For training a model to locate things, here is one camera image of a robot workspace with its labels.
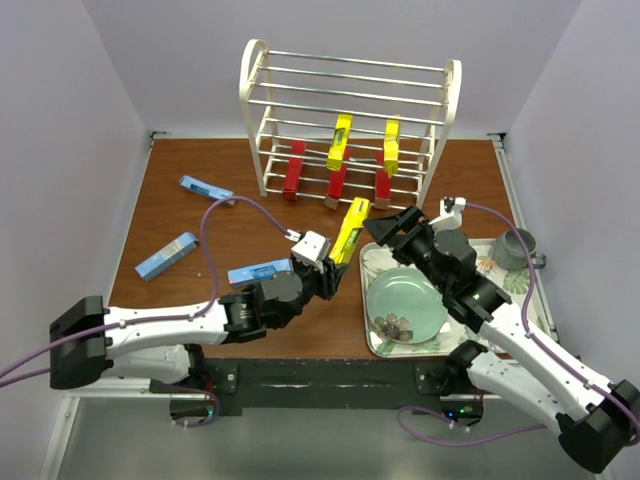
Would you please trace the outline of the yellow toothpaste box edge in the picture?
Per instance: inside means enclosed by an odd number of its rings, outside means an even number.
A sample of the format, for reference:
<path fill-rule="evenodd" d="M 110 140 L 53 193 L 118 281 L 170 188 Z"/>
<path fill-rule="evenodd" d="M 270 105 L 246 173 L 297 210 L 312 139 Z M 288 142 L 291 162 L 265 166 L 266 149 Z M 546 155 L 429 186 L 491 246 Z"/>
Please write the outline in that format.
<path fill-rule="evenodd" d="M 350 263 L 370 210 L 371 202 L 368 199 L 354 198 L 343 218 L 338 237 L 329 254 L 329 258 L 336 265 Z"/>

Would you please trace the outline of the red toothpaste box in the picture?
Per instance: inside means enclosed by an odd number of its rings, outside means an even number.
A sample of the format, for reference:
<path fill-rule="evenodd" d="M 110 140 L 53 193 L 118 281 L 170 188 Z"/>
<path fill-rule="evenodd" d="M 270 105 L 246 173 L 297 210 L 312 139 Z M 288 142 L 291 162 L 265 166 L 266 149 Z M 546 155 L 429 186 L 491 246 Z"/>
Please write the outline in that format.
<path fill-rule="evenodd" d="M 391 180 L 384 170 L 384 153 L 378 151 L 376 155 L 375 193 L 374 207 L 376 209 L 388 209 L 391 201 Z"/>
<path fill-rule="evenodd" d="M 298 186 L 304 164 L 303 157 L 306 153 L 306 146 L 307 144 L 304 141 L 294 141 L 291 145 L 291 153 L 288 158 L 287 170 L 282 188 L 283 197 L 287 201 L 297 200 Z"/>
<path fill-rule="evenodd" d="M 351 148 L 347 147 L 344 152 L 343 162 L 338 171 L 334 171 L 329 176 L 327 193 L 325 195 L 324 204 L 333 210 L 336 210 L 342 197 L 344 182 L 348 172 L 348 162 L 350 160 Z"/>

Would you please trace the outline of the yellow toothpaste box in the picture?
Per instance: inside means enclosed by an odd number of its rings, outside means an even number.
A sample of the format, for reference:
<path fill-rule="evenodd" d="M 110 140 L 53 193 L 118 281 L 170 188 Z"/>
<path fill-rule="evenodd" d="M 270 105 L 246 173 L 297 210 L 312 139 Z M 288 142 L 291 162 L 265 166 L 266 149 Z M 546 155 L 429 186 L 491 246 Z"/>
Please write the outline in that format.
<path fill-rule="evenodd" d="M 399 170 L 400 121 L 389 119 L 386 122 L 383 140 L 383 167 L 389 177 Z"/>
<path fill-rule="evenodd" d="M 331 171 L 341 168 L 352 121 L 353 117 L 348 114 L 340 114 L 337 118 L 326 161 L 326 167 Z"/>

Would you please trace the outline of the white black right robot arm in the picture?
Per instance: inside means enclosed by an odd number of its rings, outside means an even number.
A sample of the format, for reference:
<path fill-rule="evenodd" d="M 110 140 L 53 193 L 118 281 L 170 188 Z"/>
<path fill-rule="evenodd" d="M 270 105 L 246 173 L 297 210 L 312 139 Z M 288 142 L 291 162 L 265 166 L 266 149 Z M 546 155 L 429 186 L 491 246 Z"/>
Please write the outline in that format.
<path fill-rule="evenodd" d="M 468 340 L 437 373 L 442 392 L 477 388 L 495 394 L 536 419 L 576 464 L 603 472 L 622 449 L 639 442 L 638 388 L 585 365 L 530 322 L 525 306 L 477 270 L 477 253 L 458 228 L 465 206 L 461 199 L 446 198 L 433 220 L 410 206 L 363 223 L 377 245 L 432 283 L 455 321 L 514 361 L 508 364 Z"/>

